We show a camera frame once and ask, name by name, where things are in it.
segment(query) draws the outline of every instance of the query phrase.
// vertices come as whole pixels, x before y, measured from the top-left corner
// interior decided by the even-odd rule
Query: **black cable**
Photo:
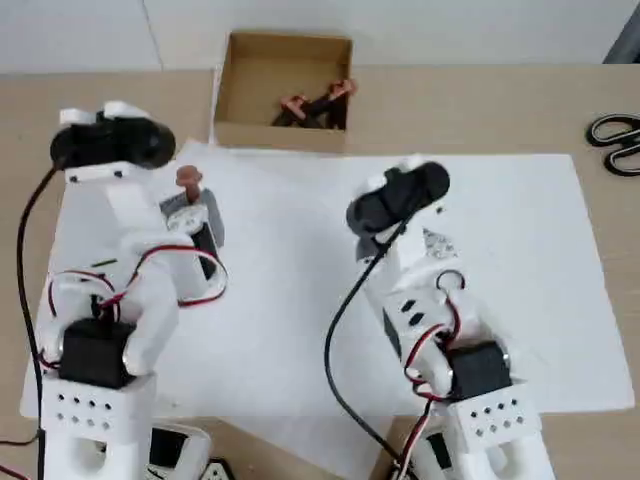
[[[333,373],[331,371],[330,353],[331,353],[331,343],[333,340],[333,335],[335,333],[336,327],[338,326],[338,323],[340,322],[340,320],[342,319],[342,316],[344,315],[344,312],[347,310],[347,307],[349,306],[353,298],[356,296],[360,288],[362,288],[362,285],[364,285],[364,282],[367,281],[367,278],[369,278],[369,275],[371,274],[373,269],[376,268],[376,265],[380,263],[380,261],[387,254],[387,252],[389,251],[393,243],[396,241],[396,239],[400,235],[402,235],[402,233],[404,233],[407,224],[409,223],[409,221],[411,221],[414,214],[415,214],[415,211],[411,215],[408,215],[400,223],[400,225],[393,231],[389,239],[380,245],[378,253],[373,258],[371,263],[367,265],[367,268],[364,270],[364,272],[362,272],[362,275],[360,275],[360,278],[358,278],[358,280],[353,285],[353,287],[351,287],[351,290],[349,291],[346,298],[340,305],[340,308],[338,308],[338,311],[336,312],[335,316],[333,317],[333,320],[331,321],[331,325],[329,325],[329,330],[327,331],[327,336],[325,338],[325,344],[324,344],[324,371],[327,376],[327,382],[329,382],[329,388],[331,388],[331,392],[333,393],[333,396],[335,397],[337,402],[340,404],[340,406],[360,426],[360,428],[362,428],[373,440],[375,440],[391,456],[391,458],[393,458],[397,462],[402,461],[401,455],[398,452],[396,452],[396,450],[389,444],[389,442],[387,442],[378,432],[376,432],[374,428],[371,425],[369,425],[364,418],[358,415],[358,413],[349,405],[349,403],[347,403],[347,401],[344,399],[342,394],[340,394],[338,387],[336,386],[335,380],[333,379]],[[409,472],[409,476],[417,480],[417,477],[413,472]]]
[[[47,185],[59,170],[57,165],[51,167],[44,178],[40,181],[40,184],[36,187],[31,197],[27,201],[27,205],[24,207],[22,216],[20,217],[20,224],[18,226],[18,239],[16,248],[16,275],[18,279],[18,296],[20,297],[20,308],[22,309],[22,316],[24,318],[24,326],[27,333],[27,340],[29,342],[29,351],[31,354],[31,361],[33,363],[33,370],[36,377],[36,394],[38,398],[38,480],[44,480],[44,452],[45,452],[45,432],[42,430],[42,369],[40,368],[40,362],[38,361],[38,344],[36,341],[36,335],[33,328],[33,321],[31,319],[31,312],[29,311],[29,303],[27,302],[27,293],[24,282],[24,237],[27,230],[27,222],[31,211],[42,192],[45,191]]]

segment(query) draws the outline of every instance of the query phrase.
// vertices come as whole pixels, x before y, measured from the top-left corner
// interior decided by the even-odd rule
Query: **orange object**
[[[202,174],[193,165],[180,167],[176,172],[176,185],[184,187],[189,203],[195,203],[200,198],[200,180]]]

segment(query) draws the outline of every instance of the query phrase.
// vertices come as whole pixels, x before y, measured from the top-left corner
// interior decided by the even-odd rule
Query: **small parts in box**
[[[274,127],[288,127],[294,123],[302,128],[323,128],[320,122],[309,113],[311,103],[304,95],[285,97],[280,101],[282,111],[271,125]]]
[[[271,122],[274,127],[299,125],[303,128],[326,128],[346,130],[347,103],[349,97],[357,91],[352,79],[339,80],[329,85],[327,93],[309,102],[304,95],[283,98],[280,102],[281,112]],[[326,119],[319,118],[326,114]]]

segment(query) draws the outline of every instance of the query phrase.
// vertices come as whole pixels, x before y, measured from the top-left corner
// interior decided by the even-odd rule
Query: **ventilation hole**
[[[409,320],[409,325],[411,327],[415,327],[417,324],[420,323],[423,317],[424,317],[424,313],[414,314],[413,317],[411,317],[411,319]]]
[[[402,308],[400,309],[400,311],[402,313],[407,313],[409,310],[411,310],[413,308],[413,306],[416,304],[415,300],[407,300],[406,302],[404,302],[404,305],[402,306]]]

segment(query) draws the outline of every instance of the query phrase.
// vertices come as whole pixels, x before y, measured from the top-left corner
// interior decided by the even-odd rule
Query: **black object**
[[[231,465],[229,465],[229,462],[227,462],[224,458],[212,458],[209,461],[209,465],[218,465],[218,466],[220,466],[224,470],[224,473],[227,475],[227,478],[229,480],[235,480],[236,477],[233,476],[233,471],[231,470]]]
[[[71,125],[51,142],[54,162],[65,159],[64,168],[127,161],[154,169],[166,165],[176,149],[171,130],[147,118],[104,118],[99,112],[92,125]]]
[[[63,167],[61,162],[54,162],[53,167],[42,178],[36,189],[33,191],[27,204],[24,207],[22,215],[20,216],[20,224],[18,225],[18,235],[16,241],[16,278],[18,283],[18,297],[20,299],[20,309],[22,310],[22,319],[24,321],[24,328],[27,334],[27,341],[29,344],[29,354],[31,356],[31,362],[33,363],[33,371],[35,373],[36,380],[36,398],[38,401],[38,427],[36,436],[38,438],[38,456],[37,456],[37,480],[44,480],[44,462],[45,462],[45,448],[46,448],[46,432],[42,429],[42,368],[40,367],[38,343],[36,341],[36,335],[33,330],[33,321],[31,319],[31,312],[29,310],[29,302],[27,301],[27,289],[24,281],[24,237],[27,231],[27,223],[29,217],[35,207],[40,195],[44,192],[51,182],[51,179],[58,170]]]
[[[434,433],[427,437],[427,440],[429,440],[429,443],[431,444],[431,448],[433,449],[433,453],[436,455],[440,468],[442,470],[451,468],[451,455],[449,455],[449,450],[447,449],[447,444],[444,441],[444,436],[441,433]]]
[[[214,257],[218,258],[216,243],[213,240],[213,234],[211,233],[211,228],[209,227],[209,224],[207,222],[204,222],[202,224],[202,228],[191,235],[191,240],[193,240],[194,247],[210,253]],[[206,258],[200,257],[200,265],[202,266],[202,271],[204,272],[204,276],[207,280],[209,280],[216,273],[215,264],[210,262]]]
[[[348,98],[349,95],[345,93],[331,102],[327,115],[327,128],[329,130],[335,130],[336,128],[338,130],[347,129]]]
[[[598,130],[607,124],[623,124],[628,127],[613,135],[601,137]],[[640,166],[624,168],[618,164],[618,160],[640,152],[640,117],[631,114],[613,113],[595,120],[586,131],[587,142],[594,147],[610,147],[619,145],[619,150],[614,150],[604,158],[604,167],[614,175],[620,177],[635,177],[640,175]]]
[[[329,384],[331,393],[333,393],[333,396],[335,397],[336,401],[340,404],[340,406],[344,409],[344,411],[347,412],[347,414],[353,419],[353,421],[356,422],[358,426],[367,433],[367,435],[369,435],[373,440],[375,440],[376,443],[380,445],[389,454],[389,456],[391,456],[391,458],[398,463],[402,462],[401,455],[398,452],[396,452],[396,450],[389,444],[389,442],[387,442],[378,432],[376,432],[375,429],[371,425],[369,425],[369,423],[367,423],[367,421],[364,418],[358,415],[358,412],[356,412],[353,409],[353,407],[349,405],[349,403],[344,399],[344,397],[338,390],[338,386],[336,385],[335,379],[333,378],[333,372],[331,369],[331,344],[333,343],[333,336],[335,334],[336,328],[338,327],[340,320],[343,318],[344,312],[347,310],[347,307],[349,306],[353,298],[356,296],[358,291],[360,291],[360,289],[362,288],[362,285],[364,285],[364,283],[367,281],[373,269],[376,268],[378,263],[380,263],[380,261],[384,258],[384,256],[387,254],[387,252],[389,251],[391,246],[394,244],[394,242],[397,240],[397,238],[400,235],[402,235],[402,233],[405,231],[407,224],[411,221],[416,211],[417,209],[411,212],[409,215],[407,215],[400,222],[400,225],[398,225],[398,227],[393,231],[393,233],[387,239],[387,241],[379,246],[378,252],[375,254],[371,262],[367,265],[367,268],[365,268],[365,270],[362,272],[362,274],[360,275],[356,283],[353,285],[353,287],[351,287],[351,290],[349,290],[349,293],[347,293],[347,296],[342,301],[342,303],[340,304],[340,307],[338,308],[338,311],[336,312],[333,319],[331,320],[331,324],[329,325],[329,330],[327,331],[327,336],[325,337],[324,352],[323,352],[324,372],[327,377],[327,383]],[[418,480],[415,473],[413,473],[411,469],[409,470],[408,475],[412,480]]]
[[[154,428],[151,432],[149,463],[161,468],[175,468],[186,441],[184,433]]]
[[[296,121],[296,116],[288,108],[282,107],[278,116],[271,122],[272,127],[290,127]]]
[[[325,93],[320,98],[317,98],[313,102],[310,102],[308,104],[306,112],[314,117],[319,117],[323,113],[328,112],[332,104],[333,100],[331,100],[331,97],[328,93]]]
[[[451,399],[460,402],[513,385],[504,353],[496,342],[484,342],[447,353],[453,370]]]
[[[358,236],[373,237],[449,191],[449,174],[435,162],[407,173],[392,168],[385,176],[384,187],[357,198],[347,209],[347,224]]]
[[[287,102],[281,103],[281,112],[278,116],[271,122],[272,127],[289,127],[294,123],[299,125],[302,128],[323,128],[323,126],[318,122],[315,118],[318,114],[312,113],[314,111],[314,106],[312,103],[309,103],[306,99],[295,96],[292,97],[289,101],[291,102],[300,102],[298,105],[302,113],[304,114],[304,118],[300,118],[296,112],[291,110],[287,105]]]
[[[398,331],[396,330],[396,327],[393,326],[393,323],[391,322],[391,319],[389,318],[386,310],[382,310],[382,318],[384,324],[384,333],[386,333],[387,338],[391,342],[391,346],[396,352],[396,355],[398,355],[398,358],[401,359],[402,346],[400,345],[400,336],[398,335]]]
[[[104,315],[112,315],[106,309]],[[64,333],[64,348],[58,375],[63,380],[119,389],[132,376],[122,354],[135,326],[108,318],[84,318],[72,323]]]

